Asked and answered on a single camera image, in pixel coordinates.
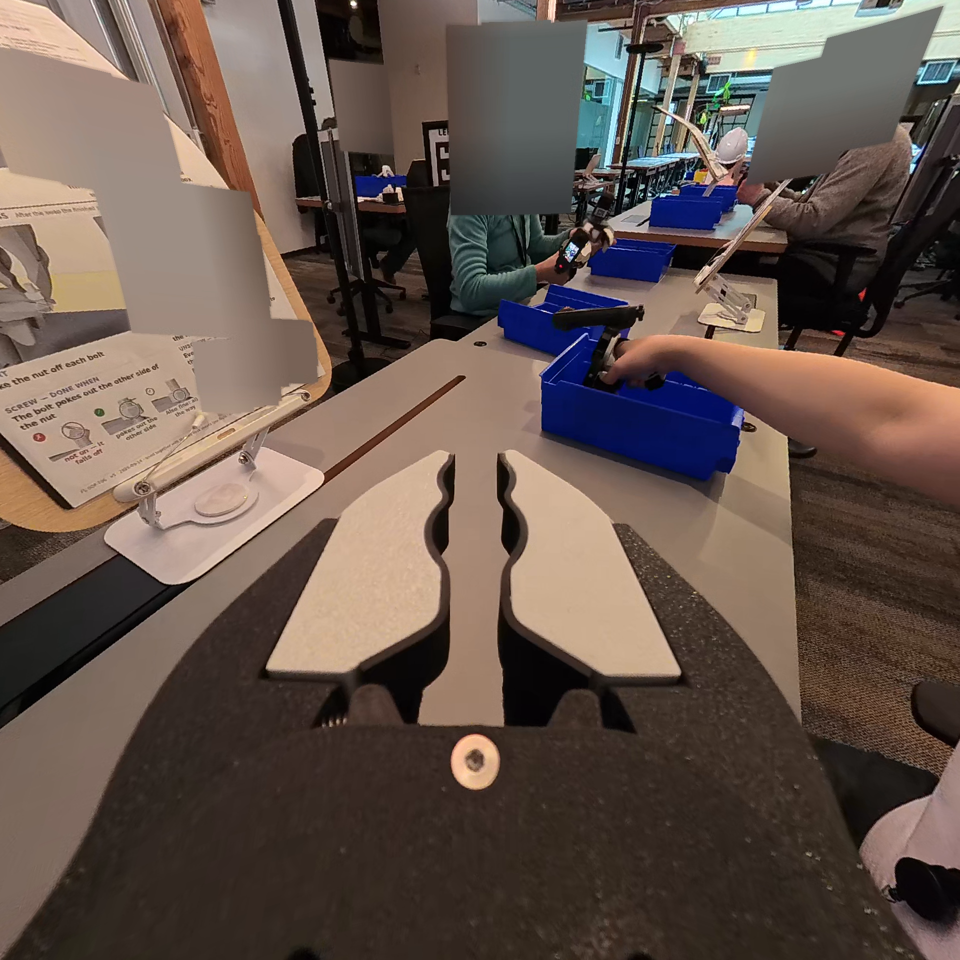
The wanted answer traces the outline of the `black white marker sign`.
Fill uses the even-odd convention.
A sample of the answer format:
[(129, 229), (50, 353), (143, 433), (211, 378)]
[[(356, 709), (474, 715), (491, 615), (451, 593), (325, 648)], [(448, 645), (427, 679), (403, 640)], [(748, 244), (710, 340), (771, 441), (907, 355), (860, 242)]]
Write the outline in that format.
[(424, 159), (431, 186), (450, 185), (450, 132), (448, 121), (422, 122)]

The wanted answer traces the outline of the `instruction poster board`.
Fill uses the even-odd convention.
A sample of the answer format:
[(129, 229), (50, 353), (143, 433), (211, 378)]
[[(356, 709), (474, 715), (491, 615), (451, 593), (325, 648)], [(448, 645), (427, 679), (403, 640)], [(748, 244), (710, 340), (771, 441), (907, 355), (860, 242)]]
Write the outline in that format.
[(318, 396), (250, 195), (160, 97), (2, 44), (2, 449), (60, 512), (117, 514)]
[(719, 275), (722, 267), (741, 247), (746, 238), (754, 231), (754, 229), (763, 221), (770, 210), (774, 199), (778, 198), (783, 193), (789, 183), (789, 178), (780, 181), (774, 190), (770, 191), (768, 196), (763, 199), (762, 203), (753, 211), (750, 221), (747, 222), (746, 225), (741, 228), (738, 234), (736, 234), (733, 239), (727, 242), (726, 245), (723, 246), (714, 256), (714, 258), (712, 258), (710, 262), (697, 273), (693, 280), (694, 288), (697, 293), (704, 292), (706, 289), (712, 287), (714, 280)]

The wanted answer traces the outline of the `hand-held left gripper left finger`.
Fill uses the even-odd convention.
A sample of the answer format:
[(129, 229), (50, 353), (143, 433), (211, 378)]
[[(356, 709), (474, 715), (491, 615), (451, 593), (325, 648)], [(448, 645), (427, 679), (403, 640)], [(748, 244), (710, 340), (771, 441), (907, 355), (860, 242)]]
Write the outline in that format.
[(271, 679), (318, 681), (347, 696), (386, 688), (418, 721), (450, 654), (449, 544), (455, 457), (437, 450), (346, 507), (266, 663)]

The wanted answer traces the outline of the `black phone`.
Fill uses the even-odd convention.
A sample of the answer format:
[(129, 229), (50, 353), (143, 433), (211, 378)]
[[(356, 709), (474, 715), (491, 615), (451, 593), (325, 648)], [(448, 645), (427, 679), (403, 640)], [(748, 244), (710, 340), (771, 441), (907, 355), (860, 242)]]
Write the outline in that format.
[(1, 628), (1, 724), (27, 710), (186, 589), (123, 557), (85, 573)]

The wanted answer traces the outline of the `person's right hand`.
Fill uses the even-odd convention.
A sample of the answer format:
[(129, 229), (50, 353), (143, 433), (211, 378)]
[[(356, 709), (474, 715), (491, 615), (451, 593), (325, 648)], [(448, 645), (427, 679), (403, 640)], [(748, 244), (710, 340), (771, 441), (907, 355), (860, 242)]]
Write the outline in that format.
[(621, 340), (612, 349), (601, 379), (606, 385), (621, 381), (654, 391), (665, 385), (663, 367), (671, 339), (658, 335), (640, 340)]

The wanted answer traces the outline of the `person's right forearm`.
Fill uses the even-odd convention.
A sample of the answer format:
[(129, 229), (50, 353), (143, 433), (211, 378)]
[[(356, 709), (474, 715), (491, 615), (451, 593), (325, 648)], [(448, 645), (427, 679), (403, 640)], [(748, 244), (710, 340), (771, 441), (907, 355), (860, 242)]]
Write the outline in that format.
[(959, 504), (959, 390), (853, 359), (667, 335), (679, 373), (780, 433)]

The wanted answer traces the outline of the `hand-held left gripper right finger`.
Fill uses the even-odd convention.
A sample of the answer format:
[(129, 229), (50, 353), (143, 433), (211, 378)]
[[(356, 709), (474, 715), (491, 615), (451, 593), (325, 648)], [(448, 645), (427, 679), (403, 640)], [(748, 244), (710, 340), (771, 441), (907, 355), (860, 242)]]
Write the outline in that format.
[(614, 714), (614, 690), (675, 686), (682, 669), (614, 522), (518, 450), (498, 456), (498, 657), (507, 726), (546, 726), (570, 691)]

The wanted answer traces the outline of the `black office chair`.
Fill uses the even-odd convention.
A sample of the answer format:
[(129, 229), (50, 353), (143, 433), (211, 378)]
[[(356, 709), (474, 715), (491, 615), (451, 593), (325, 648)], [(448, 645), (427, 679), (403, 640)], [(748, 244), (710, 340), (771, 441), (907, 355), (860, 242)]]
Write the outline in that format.
[(429, 338), (458, 341), (480, 327), (483, 319), (456, 313), (451, 307), (450, 187), (408, 182), (403, 197), (429, 298)]
[(783, 348), (792, 351), (807, 330), (839, 331), (841, 340), (834, 355), (842, 356), (856, 338), (870, 339), (883, 329), (906, 272), (917, 258), (942, 238), (959, 212), (959, 155), (946, 154), (932, 169), (935, 176), (908, 221), (889, 241), (883, 261), (863, 294), (848, 289), (858, 261), (868, 258), (870, 247), (834, 242), (813, 242), (810, 251), (836, 259), (829, 294), (818, 297), (799, 294), (788, 300), (779, 312), (780, 323), (790, 333)]

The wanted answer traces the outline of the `black desk chair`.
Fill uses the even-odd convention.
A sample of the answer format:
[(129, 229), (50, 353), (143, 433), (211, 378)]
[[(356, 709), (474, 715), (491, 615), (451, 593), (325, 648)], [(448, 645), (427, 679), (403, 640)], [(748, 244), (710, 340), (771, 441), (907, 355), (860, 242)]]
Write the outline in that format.
[(959, 742), (959, 685), (922, 680), (911, 692), (911, 712), (917, 726), (948, 747)]

